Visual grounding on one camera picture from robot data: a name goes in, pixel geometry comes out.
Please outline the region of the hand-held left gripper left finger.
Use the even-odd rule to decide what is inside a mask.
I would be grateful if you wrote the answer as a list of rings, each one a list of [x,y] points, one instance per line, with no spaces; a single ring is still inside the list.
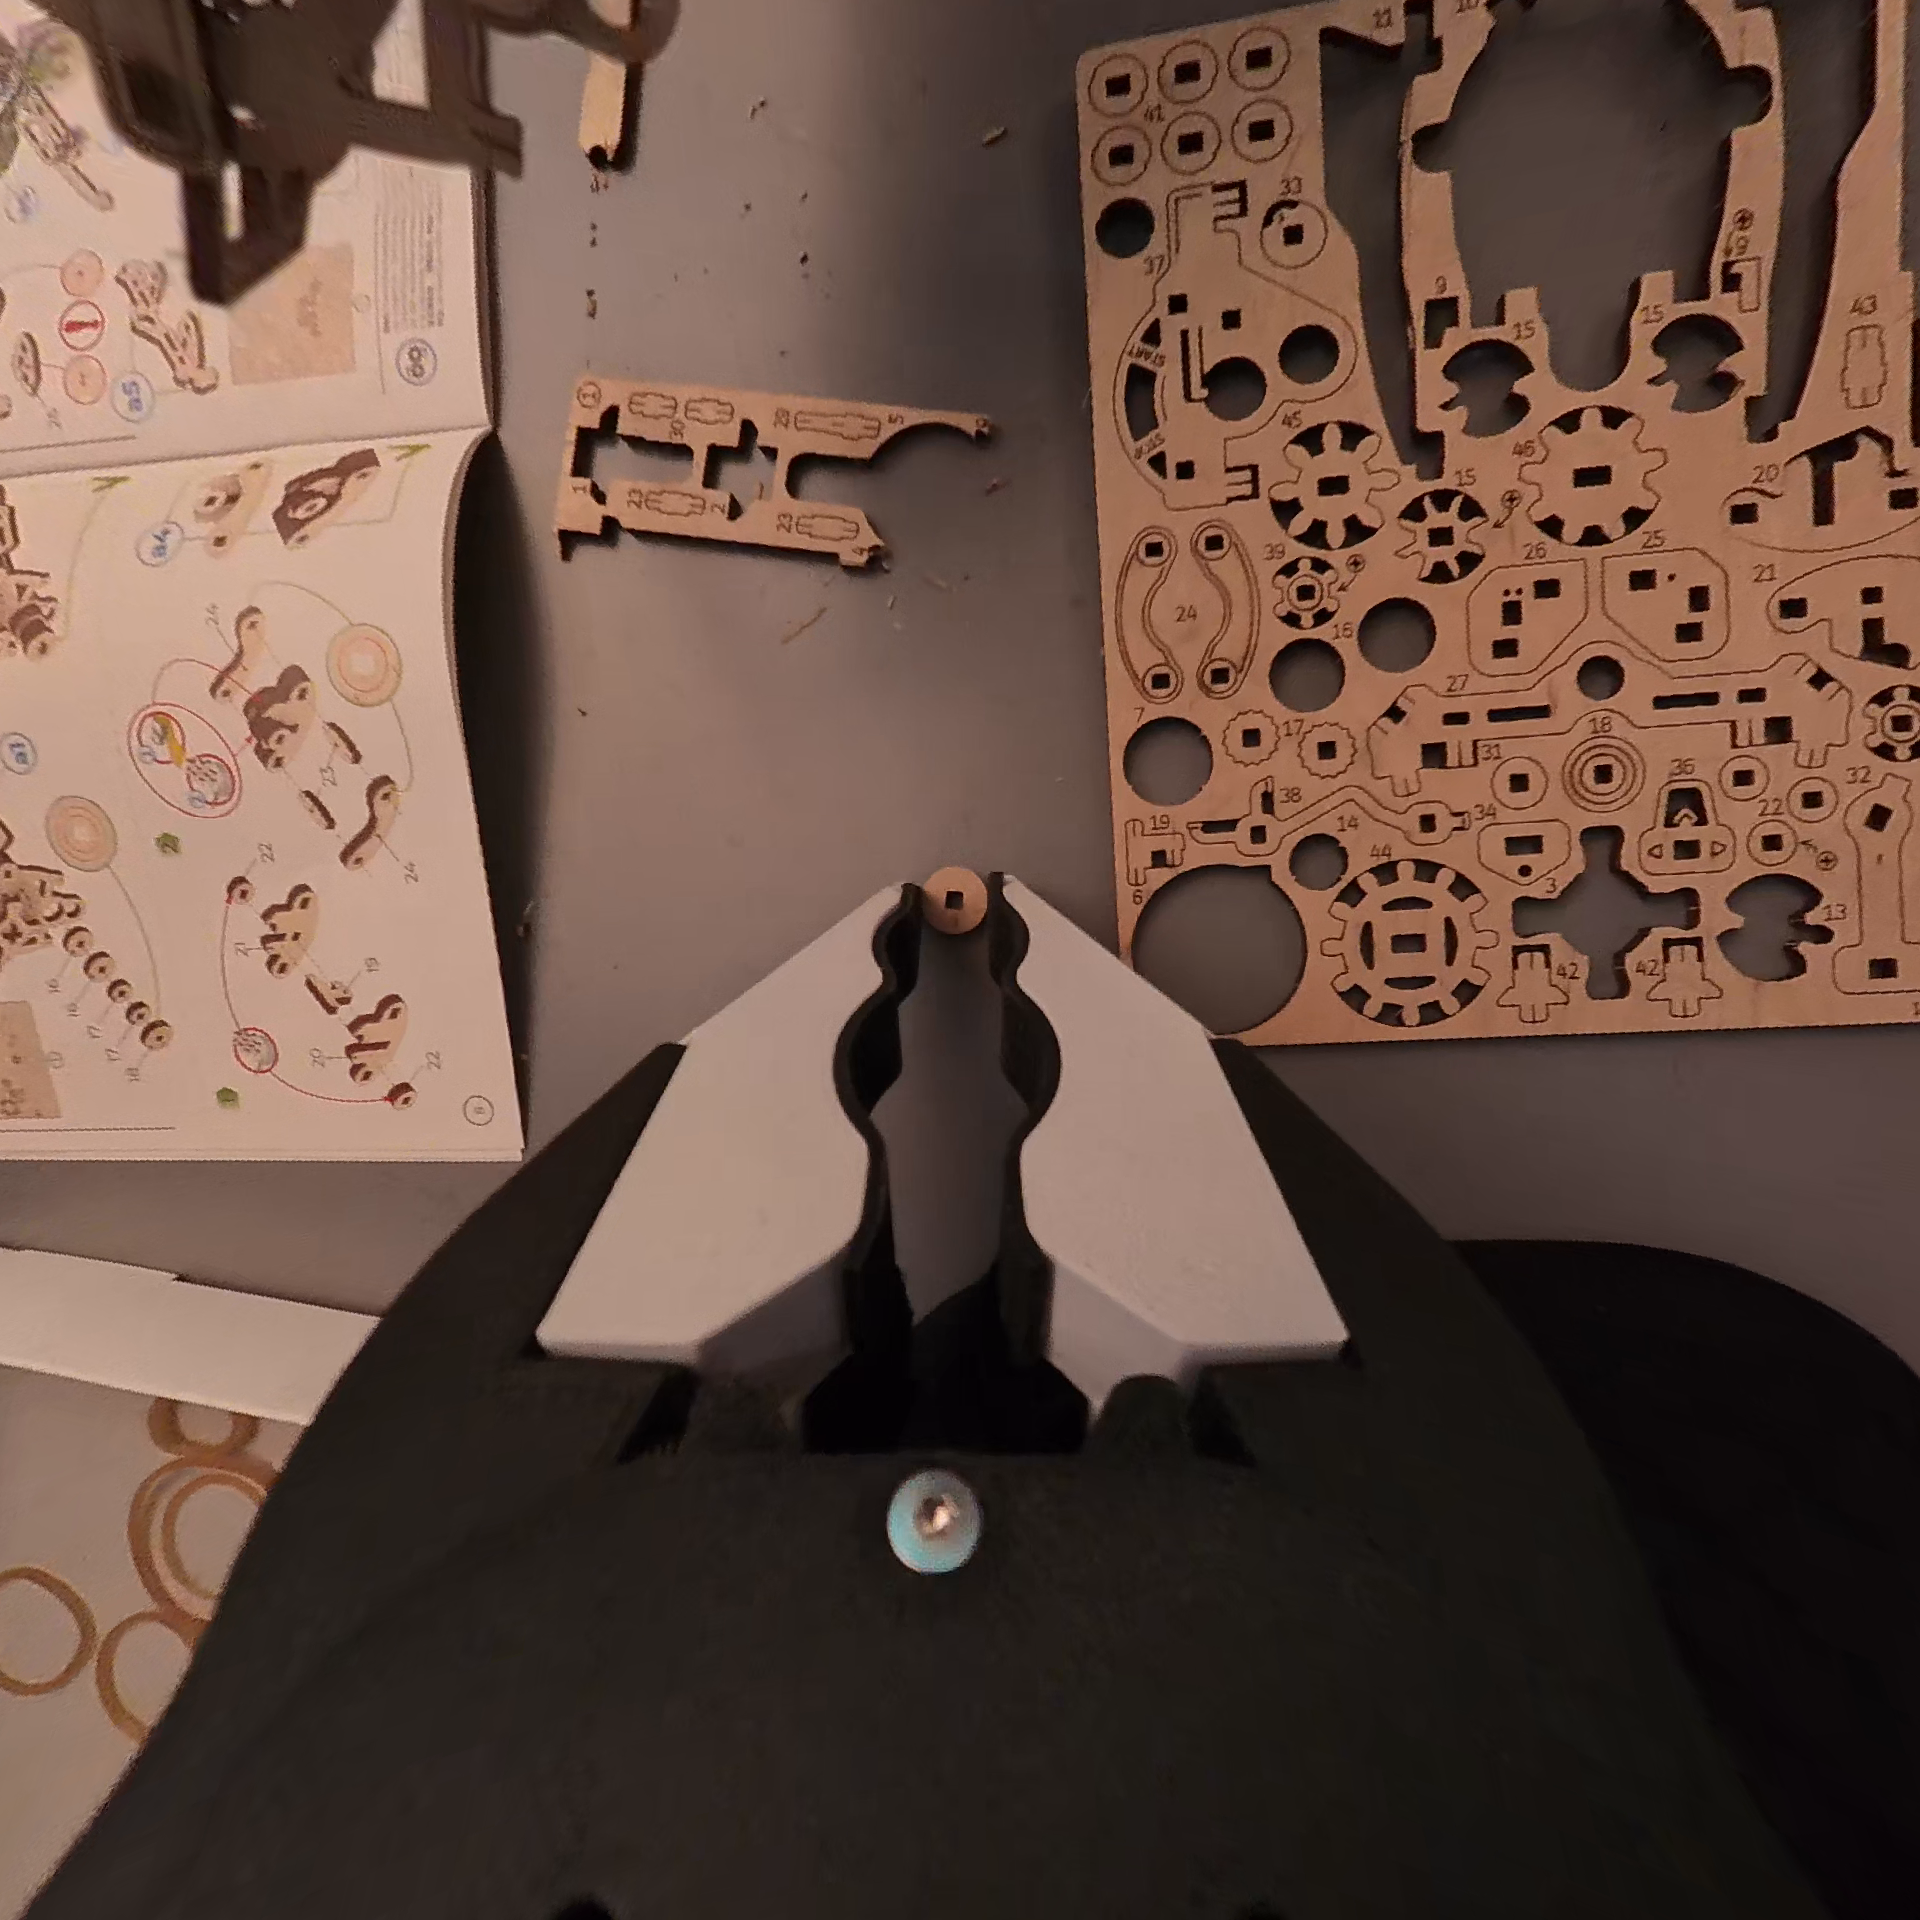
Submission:
[[[873,1111],[921,891],[866,901],[678,1046],[538,1327],[545,1353],[771,1388],[811,1450],[891,1450],[911,1310]]]

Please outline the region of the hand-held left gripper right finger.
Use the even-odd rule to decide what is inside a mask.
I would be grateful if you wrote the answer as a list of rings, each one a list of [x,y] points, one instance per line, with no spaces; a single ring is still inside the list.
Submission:
[[[1010,1010],[1049,1069],[1020,1142],[1047,1267],[1041,1348],[1098,1414],[1141,1375],[1329,1361],[1347,1325],[1211,1038],[1025,883],[998,877]]]

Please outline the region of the wooden model assembly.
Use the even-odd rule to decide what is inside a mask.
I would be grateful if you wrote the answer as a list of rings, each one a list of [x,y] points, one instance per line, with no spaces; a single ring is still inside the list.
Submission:
[[[53,2],[83,37],[116,132],[181,180],[199,298],[226,305],[305,245],[316,185],[350,146],[516,174],[522,124],[497,113],[485,29],[558,35],[617,71],[655,54],[678,5],[630,22],[587,2],[426,2],[423,102],[374,92],[396,2]]]

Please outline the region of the illustrated instruction booklet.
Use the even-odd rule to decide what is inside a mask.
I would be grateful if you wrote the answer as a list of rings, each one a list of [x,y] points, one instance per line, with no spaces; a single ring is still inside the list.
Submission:
[[[351,151],[229,307],[3,6],[7,1161],[515,1161],[450,651],[479,210]]]

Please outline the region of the pile of rubber bands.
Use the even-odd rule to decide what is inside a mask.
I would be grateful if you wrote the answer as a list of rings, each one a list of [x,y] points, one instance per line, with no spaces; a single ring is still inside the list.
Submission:
[[[295,1431],[251,1413],[149,1399],[135,1459],[5,1548],[7,1703],[73,1697],[141,1745],[201,1643]]]

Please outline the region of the white cardboard box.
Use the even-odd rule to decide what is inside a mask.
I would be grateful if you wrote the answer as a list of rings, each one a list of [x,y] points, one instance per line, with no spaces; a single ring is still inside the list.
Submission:
[[[95,1494],[135,1459],[141,1401],[251,1413],[295,1436],[316,1418],[374,1319],[204,1286],[73,1255],[3,1252],[5,1548],[59,1502]],[[3,1914],[19,1916],[130,1765],[130,1747],[73,1697],[3,1692]]]

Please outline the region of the dark rounded object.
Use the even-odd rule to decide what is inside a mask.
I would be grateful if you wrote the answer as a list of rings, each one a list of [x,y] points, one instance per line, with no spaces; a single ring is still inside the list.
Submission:
[[[1833,1916],[1917,1916],[1917,1380],[1735,1263],[1460,1242],[1613,1484],[1718,1737]]]

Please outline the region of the large laser-cut wooden part sheet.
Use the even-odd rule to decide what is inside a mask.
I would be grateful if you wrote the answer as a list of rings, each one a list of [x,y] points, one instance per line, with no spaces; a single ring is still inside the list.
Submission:
[[[1498,31],[1428,5],[1399,121],[1404,457],[1329,201],[1332,41],[1262,12],[1081,54],[1076,157],[1119,956],[1252,874],[1303,978],[1251,1044],[1916,1025],[1916,293],[1907,5],[1877,5],[1809,385],[1767,438],[1785,190],[1772,14],[1690,5],[1767,102],[1699,295],[1636,281],[1623,371],[1487,323],[1418,162]]]

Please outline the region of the small wooden sheet offcut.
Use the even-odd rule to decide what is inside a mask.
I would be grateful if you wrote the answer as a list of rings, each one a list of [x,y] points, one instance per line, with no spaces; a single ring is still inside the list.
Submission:
[[[994,422],[977,413],[585,372],[567,410],[555,539],[589,539],[620,529],[638,538],[834,557],[844,569],[863,569],[885,548],[863,510],[797,497],[794,465],[866,465],[919,427],[946,427],[971,442],[988,442],[994,431]],[[593,434],[670,449],[686,454],[686,465],[666,477],[597,484],[578,468]],[[748,449],[766,450],[774,466],[772,477],[743,499],[711,475],[721,454]]]

